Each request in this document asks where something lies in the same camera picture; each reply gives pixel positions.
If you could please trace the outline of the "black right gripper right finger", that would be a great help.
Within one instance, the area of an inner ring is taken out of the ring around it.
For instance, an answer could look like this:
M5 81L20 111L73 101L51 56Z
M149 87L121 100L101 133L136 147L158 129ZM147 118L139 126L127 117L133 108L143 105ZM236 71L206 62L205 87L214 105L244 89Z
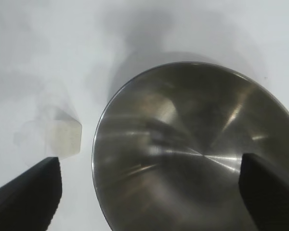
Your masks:
M289 174L255 154L243 154L238 180L245 207L260 231L289 231Z

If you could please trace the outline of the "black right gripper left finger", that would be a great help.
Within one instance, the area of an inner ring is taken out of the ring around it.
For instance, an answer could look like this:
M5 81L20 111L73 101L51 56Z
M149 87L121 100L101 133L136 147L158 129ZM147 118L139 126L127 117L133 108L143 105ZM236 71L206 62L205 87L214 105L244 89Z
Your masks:
M57 157L47 157L0 187L0 231L45 231L62 197Z

